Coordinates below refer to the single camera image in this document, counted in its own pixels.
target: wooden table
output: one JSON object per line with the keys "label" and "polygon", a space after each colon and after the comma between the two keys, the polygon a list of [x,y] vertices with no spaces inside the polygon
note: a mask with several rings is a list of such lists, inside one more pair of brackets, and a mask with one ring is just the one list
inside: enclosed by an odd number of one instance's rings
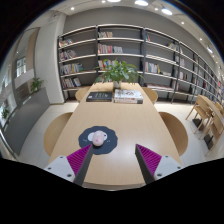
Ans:
{"label": "wooden table", "polygon": [[106,126],[116,132],[117,147],[109,154],[93,155],[84,187],[118,189],[145,184],[135,145],[140,144],[160,155],[170,155],[181,164],[173,139],[159,113],[139,84],[122,83],[121,89],[139,90],[143,104],[86,102],[92,91],[112,91],[113,83],[97,83],[86,93],[63,129],[49,163],[59,155],[68,156],[80,149],[78,137],[92,126]]}
{"label": "wooden table", "polygon": [[212,110],[215,114],[217,114],[217,116],[219,117],[219,119],[220,119],[220,120],[222,121],[222,123],[224,124],[223,116],[222,116],[222,114],[220,113],[219,109],[215,106],[215,104],[214,104],[210,99],[208,99],[208,97],[206,97],[206,96],[202,96],[202,95],[200,95],[200,96],[201,96],[201,98],[206,102],[206,105],[207,105],[208,107],[210,107],[211,110]]}

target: wooden chair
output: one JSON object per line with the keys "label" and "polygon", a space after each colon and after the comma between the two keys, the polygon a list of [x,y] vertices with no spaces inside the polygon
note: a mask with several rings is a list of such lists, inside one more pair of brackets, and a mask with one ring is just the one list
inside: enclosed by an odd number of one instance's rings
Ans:
{"label": "wooden chair", "polygon": [[82,100],[82,98],[85,96],[85,94],[89,91],[90,87],[84,87],[79,89],[76,93],[75,93],[75,98],[80,102]]}
{"label": "wooden chair", "polygon": [[51,156],[54,146],[71,115],[72,113],[62,114],[55,118],[47,127],[44,134],[44,148],[49,156]]}
{"label": "wooden chair", "polygon": [[222,108],[222,106],[221,106],[218,102],[215,103],[215,106],[218,108],[218,110],[220,111],[220,113],[221,113],[222,115],[224,115],[223,108]]}
{"label": "wooden chair", "polygon": [[200,95],[198,95],[197,100],[196,100],[192,110],[190,111],[190,113],[188,114],[188,116],[186,117],[185,120],[188,119],[188,117],[190,116],[190,114],[192,113],[193,110],[197,111],[194,119],[197,117],[198,114],[200,115],[200,117],[202,119],[200,125],[198,126],[198,128],[194,132],[194,134],[195,134],[199,130],[201,125],[203,124],[204,120],[206,120],[206,119],[207,119],[207,122],[204,126],[204,129],[207,127],[208,122],[209,122],[209,120],[211,119],[211,116],[212,116],[212,110],[207,106],[206,102],[203,100],[203,98]]}
{"label": "wooden chair", "polygon": [[155,104],[155,102],[158,99],[158,94],[156,91],[148,88],[148,87],[142,87],[142,89],[144,90],[144,92],[146,93],[146,95],[148,96],[148,98],[152,101],[153,104]]}
{"label": "wooden chair", "polygon": [[176,145],[179,155],[183,155],[188,146],[188,135],[184,125],[172,114],[159,112]]}
{"label": "wooden chair", "polygon": [[205,131],[205,135],[207,135],[209,133],[209,131],[212,133],[212,137],[209,141],[214,139],[215,143],[213,144],[212,148],[205,155],[207,155],[209,152],[211,152],[213,150],[213,148],[215,147],[215,145],[217,144],[218,140],[220,139],[220,137],[222,135],[223,129],[224,129],[224,127],[223,127],[222,121],[220,120],[218,115],[215,114],[215,116],[213,117],[212,121],[210,122],[209,126],[207,127],[207,129]]}

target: floor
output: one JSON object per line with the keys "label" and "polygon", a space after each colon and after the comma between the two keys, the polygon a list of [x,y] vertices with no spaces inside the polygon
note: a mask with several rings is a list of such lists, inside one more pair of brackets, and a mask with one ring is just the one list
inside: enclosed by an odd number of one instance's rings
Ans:
{"label": "floor", "polygon": [[[48,165],[49,160],[49,156],[46,154],[43,146],[45,130],[52,120],[63,113],[73,112],[77,106],[77,102],[50,106],[40,117],[27,136],[20,156],[18,157],[19,162],[34,165],[44,169]],[[193,134],[193,132],[196,130],[196,126],[192,122],[192,119],[196,114],[195,111],[192,112],[188,120],[185,120],[193,106],[189,104],[156,102],[155,107],[158,111],[169,112],[176,116],[186,128],[188,134],[188,148],[181,156],[182,165],[184,167],[224,157],[224,134],[222,135],[214,150],[205,156],[205,154],[208,152],[208,149],[204,140],[198,139],[201,135],[201,132],[199,131],[197,134]]]}

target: bookshelf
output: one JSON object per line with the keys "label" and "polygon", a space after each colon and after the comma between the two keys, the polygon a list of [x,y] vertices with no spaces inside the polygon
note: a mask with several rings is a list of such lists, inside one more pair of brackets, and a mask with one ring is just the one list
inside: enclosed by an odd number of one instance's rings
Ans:
{"label": "bookshelf", "polygon": [[[99,32],[112,32],[113,36],[100,37]],[[59,41],[72,39],[71,44],[59,46]],[[98,44],[122,47],[123,53],[99,53]],[[59,54],[66,50],[74,50],[74,58],[60,61]],[[213,102],[224,100],[223,84],[219,87],[217,75],[209,64],[197,52],[183,42],[157,30],[127,24],[102,24],[73,30],[58,36],[58,67],[64,99],[78,89],[91,86],[96,77],[103,71],[98,61],[118,59],[134,64],[138,73],[144,76],[138,79],[141,86],[152,84],[158,100],[194,103],[197,95],[207,96]],[[79,63],[83,70],[61,74],[60,66]],[[159,65],[160,72],[146,71],[146,66]],[[63,80],[78,77],[79,87],[64,88]]]}

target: green plant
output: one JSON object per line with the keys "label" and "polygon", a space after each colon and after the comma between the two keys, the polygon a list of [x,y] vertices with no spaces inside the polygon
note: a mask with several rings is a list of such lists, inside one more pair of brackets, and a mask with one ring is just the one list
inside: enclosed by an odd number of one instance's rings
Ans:
{"label": "green plant", "polygon": [[136,66],[127,64],[126,61],[122,61],[120,64],[117,59],[115,60],[114,65],[106,65],[103,70],[104,72],[96,78],[94,84],[101,80],[103,83],[109,80],[117,81],[118,83],[122,80],[127,81],[128,83],[135,83],[137,76],[144,79],[144,77],[137,72]]}
{"label": "green plant", "polygon": [[6,118],[8,117],[8,114],[9,114],[9,110],[4,108],[2,111],[2,118],[6,120]]}
{"label": "green plant", "polygon": [[41,80],[40,78],[33,78],[33,81],[30,84],[31,92],[34,93],[35,91],[38,91],[43,82],[44,80]]}

